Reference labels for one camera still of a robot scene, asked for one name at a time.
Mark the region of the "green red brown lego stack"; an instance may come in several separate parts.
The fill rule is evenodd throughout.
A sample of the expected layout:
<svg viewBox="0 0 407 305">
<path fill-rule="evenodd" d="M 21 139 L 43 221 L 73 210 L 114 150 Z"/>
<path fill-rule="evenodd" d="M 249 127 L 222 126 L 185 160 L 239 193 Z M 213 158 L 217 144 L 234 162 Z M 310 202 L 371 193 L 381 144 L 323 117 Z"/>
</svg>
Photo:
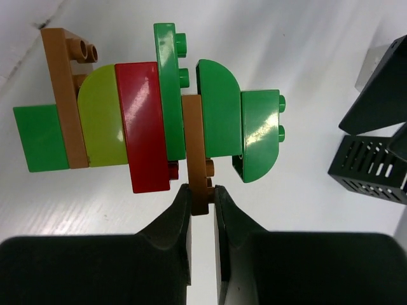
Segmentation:
<svg viewBox="0 0 407 305">
<path fill-rule="evenodd" d="M 245 183 L 279 155 L 286 100 L 278 90 L 243 91 L 223 65 L 201 59 L 197 93 L 179 66 L 186 35 L 153 26 L 156 58 L 93 68 L 96 47 L 63 28 L 41 31 L 55 103 L 13 110 L 30 172 L 128 165 L 134 193 L 167 191 L 185 161 L 191 213 L 214 200 L 214 158 L 230 157 Z"/>
</svg>

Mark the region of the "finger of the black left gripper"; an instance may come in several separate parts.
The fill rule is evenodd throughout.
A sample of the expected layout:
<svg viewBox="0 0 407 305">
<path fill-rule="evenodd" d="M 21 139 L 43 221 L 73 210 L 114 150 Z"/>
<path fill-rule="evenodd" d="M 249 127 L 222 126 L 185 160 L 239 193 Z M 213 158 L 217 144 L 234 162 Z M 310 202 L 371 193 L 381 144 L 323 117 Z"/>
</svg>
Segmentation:
<svg viewBox="0 0 407 305">
<path fill-rule="evenodd" d="M 390 138 L 387 149 L 397 158 L 407 161 L 407 123 Z"/>
<path fill-rule="evenodd" d="M 393 41 L 338 125 L 358 135 L 406 122 L 406 36 Z"/>
</svg>

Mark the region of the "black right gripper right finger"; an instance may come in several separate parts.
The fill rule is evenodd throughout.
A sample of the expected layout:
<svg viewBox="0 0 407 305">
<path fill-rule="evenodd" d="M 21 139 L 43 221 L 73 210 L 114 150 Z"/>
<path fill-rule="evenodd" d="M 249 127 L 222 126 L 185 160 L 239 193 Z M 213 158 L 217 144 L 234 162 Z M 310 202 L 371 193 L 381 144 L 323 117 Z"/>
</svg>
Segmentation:
<svg viewBox="0 0 407 305">
<path fill-rule="evenodd" d="M 268 231 L 214 190 L 220 304 L 405 304 L 406 252 L 381 233 Z"/>
</svg>

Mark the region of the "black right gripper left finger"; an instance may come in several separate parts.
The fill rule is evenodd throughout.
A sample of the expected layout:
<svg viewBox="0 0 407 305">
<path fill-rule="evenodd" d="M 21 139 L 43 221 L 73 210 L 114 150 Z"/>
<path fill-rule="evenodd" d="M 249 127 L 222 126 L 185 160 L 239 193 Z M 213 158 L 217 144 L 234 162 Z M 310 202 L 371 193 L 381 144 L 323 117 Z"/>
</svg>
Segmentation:
<svg viewBox="0 0 407 305">
<path fill-rule="evenodd" d="M 185 304 L 191 194 L 135 234 L 17 236 L 1 244 L 2 304 Z"/>
</svg>

